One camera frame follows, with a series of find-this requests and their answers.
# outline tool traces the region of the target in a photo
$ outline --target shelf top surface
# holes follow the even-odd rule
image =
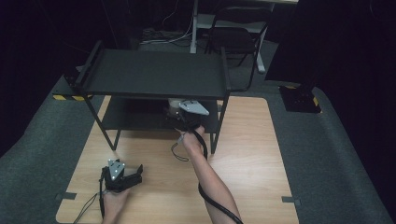
[[[102,95],[222,98],[226,82],[219,55],[104,49],[84,90]]]

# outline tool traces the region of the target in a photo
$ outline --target gray carpet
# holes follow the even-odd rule
[[[170,44],[140,50],[189,51]],[[267,67],[275,50],[274,43],[262,48]],[[230,68],[233,85],[246,83],[250,63]],[[287,112],[279,83],[264,82],[264,77],[256,74],[249,91],[234,95],[267,100],[300,223],[392,223],[323,92],[314,90],[323,113]],[[102,101],[92,99],[96,109]],[[84,103],[55,101],[49,92],[25,135],[0,159],[0,223],[57,223],[59,198],[92,125]]]

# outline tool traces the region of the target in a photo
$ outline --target black chair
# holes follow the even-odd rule
[[[232,91],[247,91],[250,88],[262,44],[261,36],[267,29],[271,15],[272,11],[263,7],[226,7],[215,15],[209,30],[205,53],[211,53],[212,50],[220,53],[221,48],[225,48],[227,54],[245,54],[237,66],[241,65],[249,54],[253,55],[253,66],[247,86]],[[219,21],[232,22],[233,26],[221,26]],[[257,34],[252,34],[244,28],[246,24],[254,22],[264,23]]]

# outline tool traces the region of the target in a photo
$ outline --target chair seat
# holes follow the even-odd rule
[[[256,50],[248,30],[240,27],[215,27],[211,43],[215,51],[220,51],[221,47],[227,52],[240,54],[253,53]]]

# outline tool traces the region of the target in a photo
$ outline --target light wood surface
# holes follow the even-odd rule
[[[101,106],[100,118],[108,100]],[[178,161],[170,151],[177,139],[176,132],[123,131],[113,152],[94,123],[67,189],[77,197],[63,199],[57,221],[72,223],[99,190],[107,160],[120,159],[129,173],[144,166],[143,183],[133,187],[120,223],[211,223],[191,163]],[[182,146],[176,153],[186,156]],[[235,197],[244,223],[298,223],[294,203],[282,203],[282,196],[291,196],[290,187],[264,99],[230,98],[217,151],[208,160]],[[79,223],[101,220],[96,199]]]

